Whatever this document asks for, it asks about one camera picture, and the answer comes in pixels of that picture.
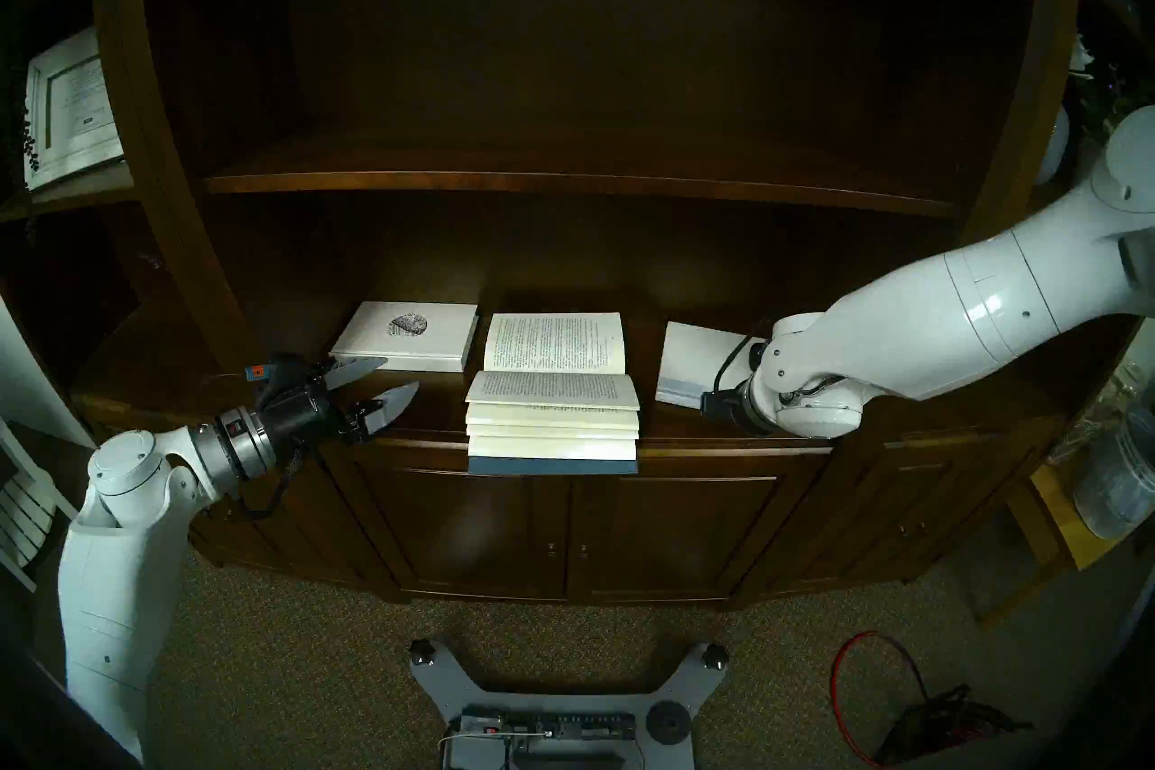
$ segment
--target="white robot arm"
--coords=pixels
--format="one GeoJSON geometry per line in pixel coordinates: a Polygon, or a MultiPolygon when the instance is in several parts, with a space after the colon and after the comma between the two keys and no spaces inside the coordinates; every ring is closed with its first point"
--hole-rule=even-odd
{"type": "Polygon", "coordinates": [[[703,395],[702,409],[747,428],[837,438],[878,395],[924,401],[1087,320],[1152,315],[1153,276],[1149,106],[1119,125],[1088,179],[1034,217],[887,274],[826,313],[778,320],[754,374],[703,395]]]}
{"type": "MultiPolygon", "coordinates": [[[[283,361],[288,380],[270,383],[256,410],[238,408],[161,435],[122,432],[89,458],[88,492],[68,528],[58,584],[68,694],[137,761],[144,693],[172,627],[189,522],[285,462],[275,504],[310,444],[330,436],[367,440],[393,421],[416,382],[348,411],[329,401],[330,389],[380,362],[370,358],[321,375],[283,361]]],[[[241,506],[255,518],[269,511],[241,506]]]]}

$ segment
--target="carpet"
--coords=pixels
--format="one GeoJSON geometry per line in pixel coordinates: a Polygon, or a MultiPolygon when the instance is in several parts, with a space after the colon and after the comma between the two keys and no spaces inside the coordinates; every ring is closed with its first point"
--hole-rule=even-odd
{"type": "MultiPolygon", "coordinates": [[[[1116,550],[1053,582],[991,631],[976,601],[1029,574],[1000,517],[903,585],[878,584],[718,613],[706,607],[582,607],[420,600],[186,561],[172,635],[150,691],[154,765],[416,768],[437,765],[442,731],[409,675],[408,644],[445,641],[476,680],[531,691],[638,691],[696,641],[724,644],[730,673],[694,724],[702,770],[860,767],[830,717],[827,676],[862,629],[901,640],[932,694],[969,682],[979,701],[1037,730],[923,758],[917,768],[1029,765],[1094,682],[1150,570],[1116,550]]],[[[869,752],[916,700],[878,641],[843,665],[844,712],[869,752]]]]}

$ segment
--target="wooden cabinet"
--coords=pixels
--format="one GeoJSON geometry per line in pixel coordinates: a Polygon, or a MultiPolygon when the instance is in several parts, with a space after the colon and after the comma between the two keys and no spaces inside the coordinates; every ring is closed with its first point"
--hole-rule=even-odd
{"type": "MultiPolygon", "coordinates": [[[[249,509],[264,509],[280,473],[241,486],[249,509]]],[[[356,524],[329,474],[307,461],[285,488],[281,506],[259,522],[225,498],[193,519],[189,540],[217,565],[238,563],[295,577],[370,590],[396,601],[401,592],[368,538],[356,524]]]]}
{"type": "MultiPolygon", "coordinates": [[[[828,464],[654,402],[668,321],[745,331],[829,307],[1041,204],[1075,31],[1112,63],[1131,39],[1095,39],[1112,16],[1094,1],[21,5],[0,80],[95,23],[132,171],[28,195],[14,163],[0,193],[0,297],[89,423],[165,431],[252,405],[240,369],[326,356],[363,300],[478,305],[463,375],[342,393],[420,380],[387,440],[322,448],[328,470],[267,522],[199,517],[218,562],[387,599],[729,606],[910,577],[998,504],[1133,332],[1094,321],[926,404],[879,398],[828,464]],[[623,314],[639,476],[465,474],[464,394],[508,311],[623,314]]],[[[1146,55],[1119,57],[1138,82],[1128,53],[1146,55]]]]}
{"type": "Polygon", "coordinates": [[[759,560],[744,592],[787,593],[922,574],[1034,471],[1060,419],[1011,429],[850,442],[759,560]]]}
{"type": "MultiPolygon", "coordinates": [[[[561,599],[564,478],[468,474],[398,465],[377,446],[330,448],[334,474],[402,590],[415,593],[561,599]]],[[[457,466],[464,450],[448,454],[457,466]]]]}
{"type": "Polygon", "coordinates": [[[632,477],[579,479],[569,598],[725,599],[826,458],[766,457],[760,473],[742,478],[703,458],[650,462],[632,477]]]}

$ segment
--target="stack of books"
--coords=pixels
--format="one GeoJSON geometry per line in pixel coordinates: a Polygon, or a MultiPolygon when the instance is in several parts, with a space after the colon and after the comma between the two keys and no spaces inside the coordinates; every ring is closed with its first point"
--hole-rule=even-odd
{"type": "Polygon", "coordinates": [[[638,393],[616,313],[494,314],[465,401],[475,474],[638,471],[638,393]]]}
{"type": "Polygon", "coordinates": [[[365,301],[330,353],[337,362],[379,357],[381,369],[460,373],[476,329],[476,304],[365,301]]]}
{"type": "MultiPolygon", "coordinates": [[[[714,376],[742,339],[743,336],[737,332],[666,323],[655,398],[662,403],[700,409],[702,393],[714,390],[714,376]]],[[[736,388],[750,377],[750,347],[765,341],[751,339],[722,374],[720,388],[736,388]]]]}

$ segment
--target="framed certificate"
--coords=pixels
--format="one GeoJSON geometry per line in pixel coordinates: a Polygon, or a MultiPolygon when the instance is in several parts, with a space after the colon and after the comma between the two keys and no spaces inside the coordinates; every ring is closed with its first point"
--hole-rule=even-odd
{"type": "Polygon", "coordinates": [[[124,157],[95,28],[32,59],[25,100],[33,151],[24,156],[29,190],[124,157]]]}

